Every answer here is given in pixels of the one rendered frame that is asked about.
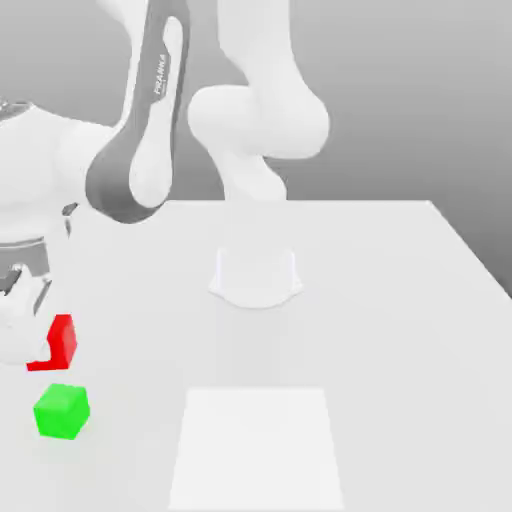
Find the small red cube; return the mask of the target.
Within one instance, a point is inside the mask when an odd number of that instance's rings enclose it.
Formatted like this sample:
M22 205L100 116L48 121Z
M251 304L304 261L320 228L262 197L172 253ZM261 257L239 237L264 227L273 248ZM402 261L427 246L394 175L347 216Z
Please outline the small red cube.
M29 372L67 370L77 348L73 319L70 314L58 314L49 328L43 350L34 361L28 362Z

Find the small green cube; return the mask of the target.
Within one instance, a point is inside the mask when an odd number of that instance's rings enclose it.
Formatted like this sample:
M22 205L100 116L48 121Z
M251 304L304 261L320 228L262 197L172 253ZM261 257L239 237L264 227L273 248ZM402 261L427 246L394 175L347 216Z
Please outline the small green cube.
M74 440L90 416L86 388L52 383L33 411L41 436Z

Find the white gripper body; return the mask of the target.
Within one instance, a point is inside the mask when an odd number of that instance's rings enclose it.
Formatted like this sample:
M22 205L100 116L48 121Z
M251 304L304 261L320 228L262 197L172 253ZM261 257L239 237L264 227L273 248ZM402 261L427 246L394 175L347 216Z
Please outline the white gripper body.
M0 291L0 363L23 365L50 357L52 281L21 275L8 293Z

